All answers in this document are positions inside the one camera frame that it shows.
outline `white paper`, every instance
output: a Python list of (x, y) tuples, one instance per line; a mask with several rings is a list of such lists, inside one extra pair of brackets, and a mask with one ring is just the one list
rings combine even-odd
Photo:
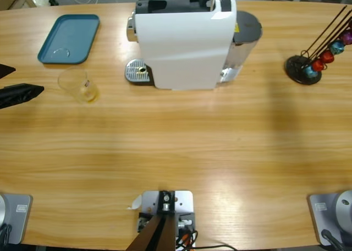
[(127, 210), (137, 210), (142, 205), (142, 195), (138, 195), (138, 197), (132, 202), (132, 206), (128, 207)]

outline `teal tray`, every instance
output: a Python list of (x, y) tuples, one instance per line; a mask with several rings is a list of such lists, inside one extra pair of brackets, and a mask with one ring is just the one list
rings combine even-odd
[(42, 63), (78, 64), (89, 55), (99, 26), (97, 15), (62, 15), (38, 54)]

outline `coffee machine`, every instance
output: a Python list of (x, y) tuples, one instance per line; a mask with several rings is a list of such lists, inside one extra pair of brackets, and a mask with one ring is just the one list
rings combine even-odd
[(253, 15), (237, 12), (235, 0), (137, 0), (126, 31), (142, 55), (126, 65), (126, 79), (171, 90), (233, 80), (262, 34)]

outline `white coffee machine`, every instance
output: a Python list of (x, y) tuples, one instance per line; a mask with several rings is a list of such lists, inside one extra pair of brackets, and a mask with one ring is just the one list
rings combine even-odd
[(127, 37), (143, 59), (131, 60), (125, 76), (160, 89), (213, 89), (238, 73), (226, 67), (237, 28), (235, 0), (137, 0)]

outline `wood grain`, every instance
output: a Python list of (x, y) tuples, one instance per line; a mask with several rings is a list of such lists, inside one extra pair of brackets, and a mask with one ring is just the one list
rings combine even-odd
[[(306, 197), (352, 186), (351, 50), (321, 82), (291, 81), (284, 61), (307, 48), (341, 5), (243, 2), (263, 37), (239, 77), (213, 91), (130, 85), (124, 66), (140, 57), (125, 35), (133, 4), (0, 12), (0, 80), (45, 86), (36, 99), (0, 111), (0, 190), (34, 201), (25, 243), (125, 249), (137, 235), (127, 210), (152, 189), (194, 194), (198, 245), (239, 249), (317, 244)], [(100, 17), (88, 60), (96, 103), (57, 85), (69, 65), (37, 54), (63, 14)]]

